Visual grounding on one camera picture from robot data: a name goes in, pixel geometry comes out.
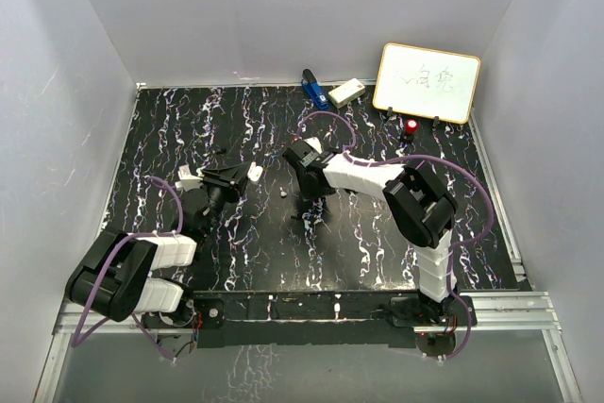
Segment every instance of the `white enclosure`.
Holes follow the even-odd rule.
[[[475,109],[531,279],[587,402],[604,394],[597,283],[601,0],[0,0],[0,393],[34,395],[94,238],[136,84],[375,79],[387,42],[482,60]]]

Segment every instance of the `black speckled tabletop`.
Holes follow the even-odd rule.
[[[383,160],[431,154],[458,163],[485,181],[468,125],[418,119],[413,143],[399,136],[405,118],[387,120],[371,104],[373,87],[340,113],[356,128],[354,156]],[[106,213],[127,231],[162,230],[176,215],[169,195],[143,181],[156,175],[171,182],[189,164],[217,168],[253,160],[264,168],[242,200],[227,205],[215,231],[198,248],[191,266],[162,270],[195,290],[313,292],[414,289],[415,254],[399,233],[385,202],[338,191],[316,202],[297,195],[293,170],[281,157],[300,120],[315,111],[301,87],[149,89],[139,93]],[[337,119],[315,117],[304,137],[342,146],[350,132]],[[220,148],[225,154],[217,154]],[[453,240],[478,234],[486,209],[478,192],[444,166],[434,167],[460,207]],[[516,290],[518,285],[501,227],[479,244],[456,252],[459,286],[470,290]]]

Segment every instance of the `white board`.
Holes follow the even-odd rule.
[[[379,66],[374,107],[466,123],[479,69],[478,57],[388,43]]]

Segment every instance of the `red button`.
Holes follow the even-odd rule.
[[[413,134],[417,130],[417,122],[415,120],[407,120],[405,123],[405,132]]]

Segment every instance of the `blue stapler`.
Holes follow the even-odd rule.
[[[323,89],[319,87],[316,77],[309,69],[302,72],[302,87],[304,87],[304,90],[309,94],[310,99],[318,109],[327,110],[329,107],[327,98],[323,93]]]

